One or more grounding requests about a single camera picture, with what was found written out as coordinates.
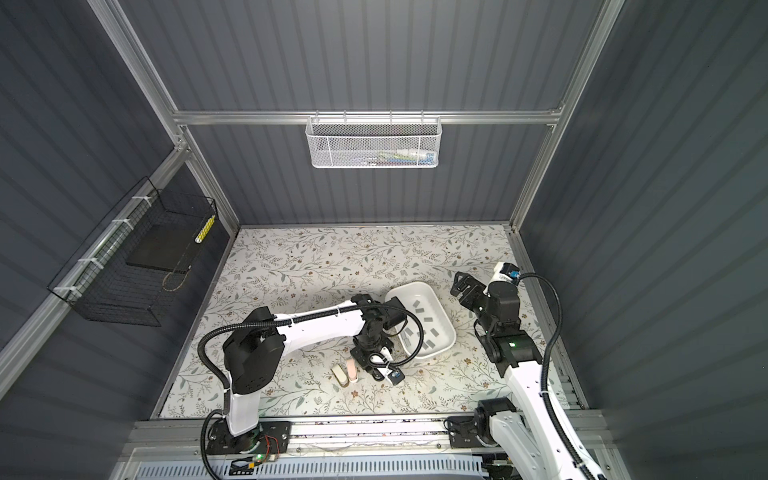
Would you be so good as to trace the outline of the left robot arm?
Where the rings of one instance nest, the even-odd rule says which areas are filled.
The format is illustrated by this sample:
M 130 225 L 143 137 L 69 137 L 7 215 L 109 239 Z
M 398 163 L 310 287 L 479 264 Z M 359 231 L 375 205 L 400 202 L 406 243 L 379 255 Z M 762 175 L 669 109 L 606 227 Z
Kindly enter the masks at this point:
M 254 310 L 237 325 L 223 344 L 225 382 L 224 418 L 229 433 L 245 434 L 259 424 L 261 391 L 272 382 L 284 357 L 325 341 L 349 338 L 351 358 L 377 382 L 402 382 L 402 366 L 409 354 L 395 361 L 393 329 L 419 327 L 402 303 L 384 303 L 359 294 L 337 306 L 299 314 L 274 314 L 267 307 Z

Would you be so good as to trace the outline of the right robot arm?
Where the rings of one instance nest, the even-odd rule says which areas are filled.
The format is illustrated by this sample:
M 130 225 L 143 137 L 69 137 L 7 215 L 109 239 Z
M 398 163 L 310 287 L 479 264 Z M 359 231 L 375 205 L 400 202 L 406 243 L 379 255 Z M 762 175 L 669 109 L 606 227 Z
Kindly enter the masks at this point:
M 555 330 L 544 348 L 521 326 L 519 287 L 530 279 L 548 287 L 555 300 Z M 478 439 L 501 447 L 523 479 L 604 479 L 602 467 L 550 389 L 550 364 L 563 321 L 552 282 L 502 262 L 487 284 L 469 273 L 456 273 L 450 294 L 475 315 L 475 337 L 510 389 L 504 398 L 478 403 Z

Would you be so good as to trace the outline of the white plastic tray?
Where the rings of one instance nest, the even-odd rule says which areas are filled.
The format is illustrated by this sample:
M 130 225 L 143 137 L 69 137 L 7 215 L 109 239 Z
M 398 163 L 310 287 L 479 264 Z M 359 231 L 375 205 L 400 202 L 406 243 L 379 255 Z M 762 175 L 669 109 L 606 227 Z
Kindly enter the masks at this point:
M 397 298 L 402 306 L 415 314 L 423 329 L 423 343 L 416 361 L 426 361 L 450 350 L 457 333 L 433 288 L 416 281 L 391 289 L 385 296 L 389 301 Z

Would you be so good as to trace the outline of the white vent strip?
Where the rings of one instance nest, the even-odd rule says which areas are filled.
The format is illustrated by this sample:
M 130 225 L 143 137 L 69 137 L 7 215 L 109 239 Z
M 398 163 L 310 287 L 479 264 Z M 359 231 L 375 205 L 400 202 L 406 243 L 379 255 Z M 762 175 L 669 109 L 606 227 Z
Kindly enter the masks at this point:
M 220 479 L 485 479 L 482 459 L 466 455 L 287 458 L 234 469 L 214 461 Z

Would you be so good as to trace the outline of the yellow marker pen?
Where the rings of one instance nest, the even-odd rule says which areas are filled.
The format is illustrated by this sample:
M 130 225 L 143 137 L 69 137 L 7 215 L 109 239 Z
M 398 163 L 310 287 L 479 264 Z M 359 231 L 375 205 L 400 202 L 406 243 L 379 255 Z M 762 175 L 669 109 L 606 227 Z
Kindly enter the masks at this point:
M 211 215 L 202 225 L 194 238 L 196 244 L 202 244 L 216 222 L 216 215 Z

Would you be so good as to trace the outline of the black foam pad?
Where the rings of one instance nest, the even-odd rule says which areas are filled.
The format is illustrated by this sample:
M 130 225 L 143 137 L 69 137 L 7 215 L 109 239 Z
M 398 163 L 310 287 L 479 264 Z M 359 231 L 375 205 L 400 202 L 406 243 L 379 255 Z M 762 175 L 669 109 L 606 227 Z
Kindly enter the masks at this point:
M 202 247 L 194 242 L 196 234 L 194 229 L 154 225 L 130 252 L 126 264 L 166 273 L 187 273 Z

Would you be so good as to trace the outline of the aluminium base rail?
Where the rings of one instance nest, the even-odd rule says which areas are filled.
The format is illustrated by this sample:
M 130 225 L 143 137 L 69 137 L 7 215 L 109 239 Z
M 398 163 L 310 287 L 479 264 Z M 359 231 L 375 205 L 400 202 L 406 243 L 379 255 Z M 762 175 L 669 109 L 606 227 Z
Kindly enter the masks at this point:
M 356 454 L 425 452 L 449 448 L 447 413 L 285 417 L 291 424 L 287 453 Z M 120 458 L 178 454 L 200 457 L 200 419 L 155 419 L 134 424 Z

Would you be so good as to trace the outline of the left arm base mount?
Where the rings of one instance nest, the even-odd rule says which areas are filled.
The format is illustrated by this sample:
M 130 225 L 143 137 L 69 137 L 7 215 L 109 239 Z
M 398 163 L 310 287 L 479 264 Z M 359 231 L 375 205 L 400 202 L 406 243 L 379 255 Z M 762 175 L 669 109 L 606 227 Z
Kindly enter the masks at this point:
M 291 422 L 267 421 L 244 434 L 233 435 L 225 420 L 215 420 L 206 435 L 205 452 L 209 455 L 283 454 L 290 442 L 291 429 Z

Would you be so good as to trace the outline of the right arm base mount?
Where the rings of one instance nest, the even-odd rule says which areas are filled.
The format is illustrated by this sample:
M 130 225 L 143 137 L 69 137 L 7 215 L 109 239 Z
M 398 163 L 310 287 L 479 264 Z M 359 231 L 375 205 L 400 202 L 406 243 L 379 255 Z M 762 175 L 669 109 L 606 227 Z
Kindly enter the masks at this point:
M 454 415 L 443 420 L 449 443 L 455 449 L 491 448 L 498 444 L 485 435 L 473 416 Z

